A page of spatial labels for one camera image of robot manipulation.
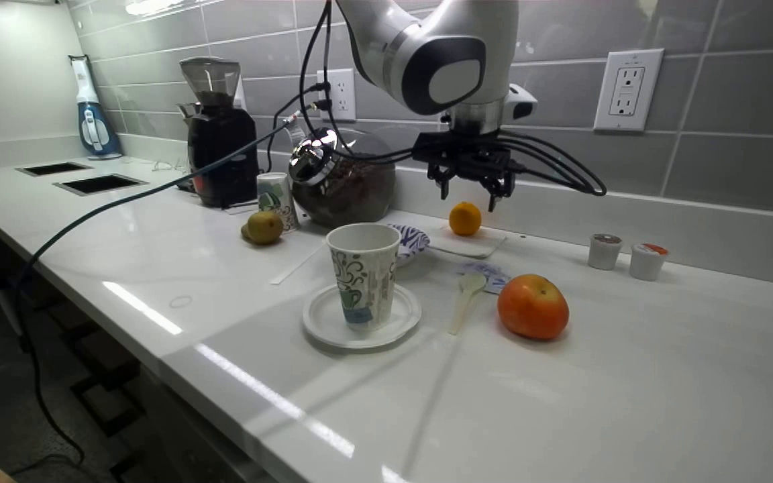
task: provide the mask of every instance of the coffee grinder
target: coffee grinder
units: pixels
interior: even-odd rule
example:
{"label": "coffee grinder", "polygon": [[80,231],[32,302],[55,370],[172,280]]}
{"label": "coffee grinder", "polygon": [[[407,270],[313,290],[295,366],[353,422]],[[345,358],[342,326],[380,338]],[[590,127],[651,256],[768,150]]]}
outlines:
{"label": "coffee grinder", "polygon": [[[255,141],[255,122],[233,107],[241,67],[240,63],[188,60],[180,63],[199,103],[184,106],[188,123],[190,170],[201,170]],[[229,164],[194,177],[194,190],[205,208],[231,208],[255,198],[259,150],[255,146]]]}

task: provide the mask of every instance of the small orange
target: small orange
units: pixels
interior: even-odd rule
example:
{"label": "small orange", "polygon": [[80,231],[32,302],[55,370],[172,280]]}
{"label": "small orange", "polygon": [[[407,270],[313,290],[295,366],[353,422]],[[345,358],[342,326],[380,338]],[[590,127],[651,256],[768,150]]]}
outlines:
{"label": "small orange", "polygon": [[496,312],[500,323],[521,338],[553,342],[569,326],[568,295],[538,274],[510,280],[500,292]]}
{"label": "small orange", "polygon": [[484,225],[484,213],[471,205],[471,202],[459,202],[458,208],[452,208],[448,213],[448,229],[458,237],[476,237],[476,231]]}

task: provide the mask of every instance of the cup and saucer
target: cup and saucer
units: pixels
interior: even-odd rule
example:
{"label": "cup and saucer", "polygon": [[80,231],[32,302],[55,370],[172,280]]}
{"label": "cup and saucer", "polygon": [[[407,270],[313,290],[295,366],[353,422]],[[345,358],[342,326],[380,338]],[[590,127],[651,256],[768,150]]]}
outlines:
{"label": "cup and saucer", "polygon": [[393,282],[401,239],[398,229],[376,223],[342,225],[327,233],[337,286],[306,302],[310,338],[345,351],[370,351],[417,330],[419,302]]}

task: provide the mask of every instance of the electrical outlet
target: electrical outlet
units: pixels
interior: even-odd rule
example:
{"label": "electrical outlet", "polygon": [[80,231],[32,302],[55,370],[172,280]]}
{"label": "electrical outlet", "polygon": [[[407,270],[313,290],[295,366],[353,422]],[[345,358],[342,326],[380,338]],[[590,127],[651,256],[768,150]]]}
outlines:
{"label": "electrical outlet", "polygon": [[356,98],[356,70],[327,70],[330,98],[333,98],[333,119],[356,122],[357,119],[357,98]]}
{"label": "electrical outlet", "polygon": [[597,133],[644,133],[663,49],[606,54]]}

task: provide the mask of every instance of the white countertop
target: white countertop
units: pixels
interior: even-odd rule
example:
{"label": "white countertop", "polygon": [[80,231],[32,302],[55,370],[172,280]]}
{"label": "white countertop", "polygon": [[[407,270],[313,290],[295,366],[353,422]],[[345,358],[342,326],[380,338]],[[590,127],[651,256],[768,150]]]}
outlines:
{"label": "white countertop", "polygon": [[[170,181],[137,159],[93,166]],[[78,177],[0,170],[0,231],[39,251],[86,209],[141,190],[55,186]],[[101,215],[43,265],[130,350],[310,480],[773,480],[773,286],[686,265],[637,282],[585,270],[582,247],[510,237],[488,263],[561,286],[569,338],[506,337],[494,295],[476,298],[463,338],[448,337],[463,261],[429,252],[398,274],[421,302],[421,329],[386,351],[337,355],[302,330],[325,261],[268,286],[321,237],[290,231],[252,251],[240,241],[252,209],[213,213],[170,190]]]}

